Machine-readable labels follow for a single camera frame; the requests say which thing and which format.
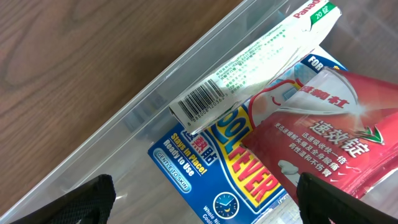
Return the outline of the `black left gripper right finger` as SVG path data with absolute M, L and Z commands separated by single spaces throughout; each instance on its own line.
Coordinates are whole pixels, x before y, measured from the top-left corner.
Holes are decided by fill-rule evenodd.
M 303 224 L 397 224 L 397 218 L 308 172 L 300 175 L 296 194 Z

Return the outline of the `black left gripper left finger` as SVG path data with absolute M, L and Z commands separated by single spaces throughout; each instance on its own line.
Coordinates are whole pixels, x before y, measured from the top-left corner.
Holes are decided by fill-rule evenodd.
M 106 224 L 115 200 L 112 177 L 101 174 L 12 224 Z

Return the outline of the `clear plastic container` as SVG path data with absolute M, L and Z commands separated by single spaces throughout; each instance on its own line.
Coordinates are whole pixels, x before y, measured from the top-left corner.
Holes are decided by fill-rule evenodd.
M 13 205 L 12 223 L 101 174 L 113 178 L 110 223 L 200 223 L 148 150 L 177 124 L 167 105 L 301 5 L 244 1 Z M 342 16 L 322 48 L 346 68 L 397 81 L 397 2 L 337 1 Z

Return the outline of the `red small box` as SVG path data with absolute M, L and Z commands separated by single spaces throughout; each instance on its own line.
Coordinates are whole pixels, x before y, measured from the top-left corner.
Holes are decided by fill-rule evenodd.
M 292 198 L 304 172 L 361 198 L 397 169 L 397 85 L 324 68 L 243 144 Z

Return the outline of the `blue fever patch box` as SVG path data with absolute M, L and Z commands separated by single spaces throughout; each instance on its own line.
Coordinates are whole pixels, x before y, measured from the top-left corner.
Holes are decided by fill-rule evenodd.
M 255 223 L 287 192 L 241 141 L 323 67 L 344 66 L 321 47 L 208 129 L 177 124 L 148 154 L 203 223 Z

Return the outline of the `white sachet packet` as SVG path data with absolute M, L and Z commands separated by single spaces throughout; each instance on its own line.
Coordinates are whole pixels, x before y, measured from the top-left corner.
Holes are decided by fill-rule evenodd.
M 341 17 L 328 0 L 307 1 L 169 104 L 192 134 L 211 126 L 309 55 Z

